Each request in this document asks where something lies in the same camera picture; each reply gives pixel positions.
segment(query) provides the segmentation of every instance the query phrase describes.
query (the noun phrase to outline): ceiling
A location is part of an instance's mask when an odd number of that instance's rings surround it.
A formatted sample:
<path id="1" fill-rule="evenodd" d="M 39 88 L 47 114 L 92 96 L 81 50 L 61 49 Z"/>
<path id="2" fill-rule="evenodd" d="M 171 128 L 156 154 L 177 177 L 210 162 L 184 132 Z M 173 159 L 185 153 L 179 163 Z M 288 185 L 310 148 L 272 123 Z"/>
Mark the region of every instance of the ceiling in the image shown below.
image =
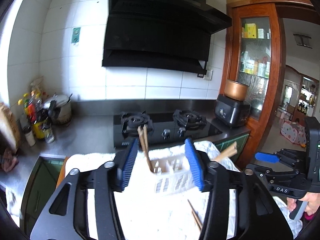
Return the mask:
<path id="1" fill-rule="evenodd" d="M 285 40 L 287 47 L 287 56 L 300 58 L 309 62 L 317 63 L 320 62 L 320 25 L 294 20 L 294 19 L 283 19 Z M 312 49 L 298 46 L 295 42 L 293 34 L 303 34 L 311 37 L 310 46 Z"/>

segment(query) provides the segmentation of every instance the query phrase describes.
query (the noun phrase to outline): chopstick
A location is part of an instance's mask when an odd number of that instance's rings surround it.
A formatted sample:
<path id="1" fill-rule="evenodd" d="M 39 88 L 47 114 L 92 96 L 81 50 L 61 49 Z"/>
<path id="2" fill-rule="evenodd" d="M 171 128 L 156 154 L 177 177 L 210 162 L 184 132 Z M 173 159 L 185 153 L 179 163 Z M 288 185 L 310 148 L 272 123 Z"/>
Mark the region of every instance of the chopstick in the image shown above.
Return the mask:
<path id="1" fill-rule="evenodd" d="M 227 157 L 232 157 L 233 155 L 237 154 L 237 142 L 234 142 L 229 147 L 221 152 L 221 154 L 215 157 L 212 161 L 219 162 Z"/>
<path id="2" fill-rule="evenodd" d="M 201 231 L 201 230 L 202 230 L 202 223 L 201 223 L 201 221 L 200 221 L 200 219 L 199 219 L 199 217 L 198 217 L 195 209 L 193 208 L 190 200 L 188 200 L 188 203 L 189 203 L 189 205 L 190 205 L 190 207 L 191 207 L 191 214 L 192 214 L 192 216 L 193 216 L 193 218 L 194 218 L 194 220 L 195 220 L 195 223 L 196 223 L 196 225 L 198 226 L 199 230 Z"/>
<path id="3" fill-rule="evenodd" d="M 141 148 L 142 148 L 142 151 L 144 152 L 144 155 L 145 157 L 147 158 L 147 164 L 148 164 L 148 167 L 150 169 L 151 172 L 153 172 L 153 168 L 152 168 L 152 164 L 151 164 L 151 161 L 149 159 L 149 152 L 148 152 L 148 134 L 147 134 L 147 128 L 143 128 L 146 132 L 145 132 L 145 135 L 144 135 L 144 130 L 141 129 L 141 127 L 139 126 L 138 127 L 138 134 L 139 134 L 139 139 L 140 139 L 140 144 L 141 144 Z"/>

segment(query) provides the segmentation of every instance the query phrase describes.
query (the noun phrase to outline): metal screw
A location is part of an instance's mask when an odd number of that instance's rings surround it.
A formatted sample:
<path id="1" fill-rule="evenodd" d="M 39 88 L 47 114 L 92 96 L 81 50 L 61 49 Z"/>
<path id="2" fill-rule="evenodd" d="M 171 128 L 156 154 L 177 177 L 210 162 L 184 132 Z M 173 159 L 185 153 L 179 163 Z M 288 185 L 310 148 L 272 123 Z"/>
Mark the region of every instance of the metal screw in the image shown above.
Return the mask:
<path id="1" fill-rule="evenodd" d="M 106 162 L 103 165 L 105 168 L 112 168 L 113 166 L 115 166 L 114 162 Z"/>
<path id="2" fill-rule="evenodd" d="M 246 174 L 246 175 L 252 175 L 252 174 L 253 174 L 253 171 L 252 171 L 251 169 L 246 169 L 246 170 L 244 171 L 244 174 Z"/>
<path id="3" fill-rule="evenodd" d="M 209 166 L 210 166 L 211 168 L 218 168 L 218 167 L 219 167 L 219 164 L 218 164 L 217 162 L 210 162 L 210 163 L 209 163 Z"/>
<path id="4" fill-rule="evenodd" d="M 70 174 L 70 175 L 76 175 L 76 174 L 78 174 L 79 172 L 80 172 L 79 169 L 75 168 L 75 169 L 72 169 L 72 170 L 69 172 L 69 174 Z"/>

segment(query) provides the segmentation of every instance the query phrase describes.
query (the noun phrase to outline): stove burner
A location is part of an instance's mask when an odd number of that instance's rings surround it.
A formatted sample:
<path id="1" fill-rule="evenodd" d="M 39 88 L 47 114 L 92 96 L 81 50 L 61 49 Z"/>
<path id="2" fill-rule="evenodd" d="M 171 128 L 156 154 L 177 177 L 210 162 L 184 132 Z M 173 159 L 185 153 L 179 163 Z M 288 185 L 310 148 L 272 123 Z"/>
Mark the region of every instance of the stove burner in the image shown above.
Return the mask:
<path id="1" fill-rule="evenodd" d="M 173 114 L 173 119 L 180 127 L 185 127 L 187 130 L 203 129 L 207 124 L 207 120 L 204 116 L 189 110 L 176 110 Z"/>
<path id="2" fill-rule="evenodd" d="M 122 113 L 121 116 L 121 124 L 122 124 L 122 135 L 124 138 L 130 137 L 138 137 L 138 127 L 143 126 L 145 124 L 148 125 L 148 133 L 153 132 L 153 123 L 150 119 L 150 116 L 146 114 L 146 112 L 142 113 Z"/>

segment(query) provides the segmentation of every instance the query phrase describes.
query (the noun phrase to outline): stainless steel countertop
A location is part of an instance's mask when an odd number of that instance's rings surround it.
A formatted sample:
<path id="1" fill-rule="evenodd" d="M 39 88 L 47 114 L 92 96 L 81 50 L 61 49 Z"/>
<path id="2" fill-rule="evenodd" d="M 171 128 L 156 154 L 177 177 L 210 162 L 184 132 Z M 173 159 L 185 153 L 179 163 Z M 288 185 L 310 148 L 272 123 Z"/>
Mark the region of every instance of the stainless steel countertop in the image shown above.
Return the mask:
<path id="1" fill-rule="evenodd" d="M 202 112 L 207 121 L 215 125 L 223 133 L 201 140 L 213 143 L 237 138 L 250 132 L 245 126 L 230 129 L 213 118 L 213 111 Z M 47 144 L 37 141 L 33 147 L 24 142 L 18 150 L 18 165 L 9 173 L 0 170 L 0 186 L 9 187 L 22 199 L 31 185 L 32 171 L 39 157 L 61 158 L 74 154 L 113 153 L 113 115 L 74 116 L 69 126 L 54 126 L 55 141 Z"/>

